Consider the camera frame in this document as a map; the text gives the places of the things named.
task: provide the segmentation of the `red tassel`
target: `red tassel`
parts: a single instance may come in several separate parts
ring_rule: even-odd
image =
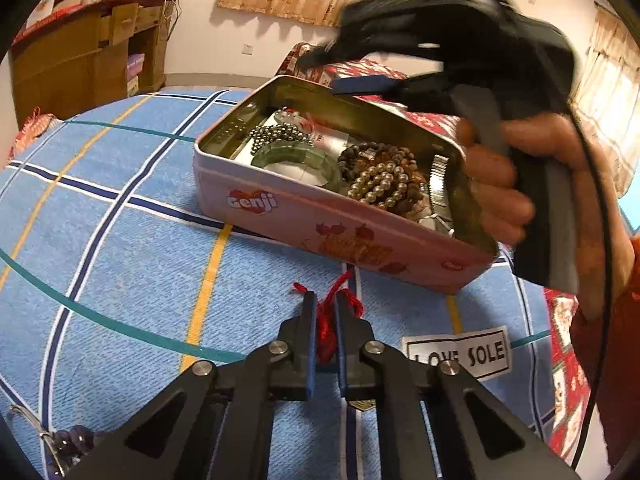
[[[334,356],[335,349],[337,347],[337,337],[334,331],[334,310],[332,309],[332,303],[334,302],[335,293],[340,290],[341,286],[353,275],[353,269],[348,270],[336,280],[332,285],[329,293],[324,298],[322,303],[318,303],[318,346],[316,347],[316,355],[321,363],[327,363]],[[307,292],[307,288],[298,282],[293,284],[293,287],[298,292]],[[349,305],[353,309],[355,317],[362,317],[364,314],[364,305],[356,297],[352,290],[345,288],[343,293],[347,295]]]

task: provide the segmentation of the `jade bangle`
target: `jade bangle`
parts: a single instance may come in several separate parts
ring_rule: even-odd
[[[339,192],[340,168],[338,163],[331,155],[318,150],[317,148],[305,144],[304,142],[295,142],[289,140],[276,140],[263,146],[255,153],[254,160],[251,161],[252,166],[264,168],[270,164],[277,162],[296,162],[305,164],[314,170],[320,171],[326,179],[326,184],[320,186],[329,191]]]

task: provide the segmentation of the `wooden drawer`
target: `wooden drawer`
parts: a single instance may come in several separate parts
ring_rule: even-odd
[[[162,6],[140,7],[136,16],[135,33],[157,25],[160,21],[161,10]]]
[[[96,14],[85,14],[37,38],[24,49],[14,49],[13,81],[18,84],[68,60],[96,52],[99,20]]]
[[[103,16],[100,18],[100,47],[107,46],[109,44],[109,38],[111,37],[111,15]]]
[[[136,29],[138,4],[126,4],[111,10],[111,37],[109,44],[115,45],[129,39]]]

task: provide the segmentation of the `bed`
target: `bed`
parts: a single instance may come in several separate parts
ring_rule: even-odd
[[[201,215],[193,140],[244,95],[165,90],[96,108],[52,124],[2,171],[3,413],[17,403],[49,429],[112,430],[193,362],[185,342],[219,364],[241,359],[296,311],[293,282],[322,298],[348,268]],[[357,268],[348,286],[398,348],[506,327],[508,368],[484,385],[566,456],[588,394],[564,344],[575,305],[553,311],[557,294],[510,263],[504,250],[455,297]],[[379,478],[375,428],[375,410],[347,405],[322,375],[313,401],[277,407],[269,477]],[[42,472],[35,432],[14,429]]]

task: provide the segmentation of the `gloved hand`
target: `gloved hand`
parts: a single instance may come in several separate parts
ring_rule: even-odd
[[[580,278],[578,301],[587,320],[602,314],[604,303],[604,247],[602,222],[595,186],[571,121],[545,113],[533,118],[502,123],[502,134],[510,146],[533,156],[552,156],[572,170],[577,232],[576,267]],[[465,172],[482,208],[481,222],[495,240],[515,246],[526,236],[524,227],[534,217],[533,202],[513,189],[517,173],[504,156],[476,143],[476,131],[461,120],[456,136],[466,153]],[[609,163],[599,144],[590,143],[604,186],[612,237],[613,300],[622,294],[634,266],[634,249],[620,210]]]

